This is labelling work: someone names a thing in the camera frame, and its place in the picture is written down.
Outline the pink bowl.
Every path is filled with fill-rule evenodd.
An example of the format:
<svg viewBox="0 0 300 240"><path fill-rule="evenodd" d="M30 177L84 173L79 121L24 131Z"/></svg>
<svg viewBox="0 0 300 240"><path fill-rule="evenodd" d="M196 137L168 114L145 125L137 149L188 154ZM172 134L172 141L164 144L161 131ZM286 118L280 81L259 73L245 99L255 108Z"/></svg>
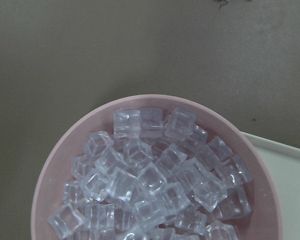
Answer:
<svg viewBox="0 0 300 240"><path fill-rule="evenodd" d="M63 185L71 178L72 161L82 153L88 133L97 130L111 131L114 111L117 109L141 107L162 108L165 113L182 107L195 113L200 124L221 136L243 158L254 177L253 186L247 193L252 202L252 214L245 219L234 221L240 239L283 238L283 220L274 182L265 162L250 141L228 120L199 103L170 95L144 94L120 98L96 108L77 121L57 142L36 184L31 210L32 239L57 238L47 219L62 203Z"/></svg>

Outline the pile of clear ice cubes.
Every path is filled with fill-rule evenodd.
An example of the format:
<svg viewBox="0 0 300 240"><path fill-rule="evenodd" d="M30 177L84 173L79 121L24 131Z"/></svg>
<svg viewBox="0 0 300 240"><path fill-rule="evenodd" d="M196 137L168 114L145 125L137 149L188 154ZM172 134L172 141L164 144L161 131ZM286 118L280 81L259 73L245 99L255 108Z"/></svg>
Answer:
<svg viewBox="0 0 300 240"><path fill-rule="evenodd" d="M73 160L62 206L47 222L61 240L236 240L229 220L252 213L253 176L194 113L118 109Z"/></svg>

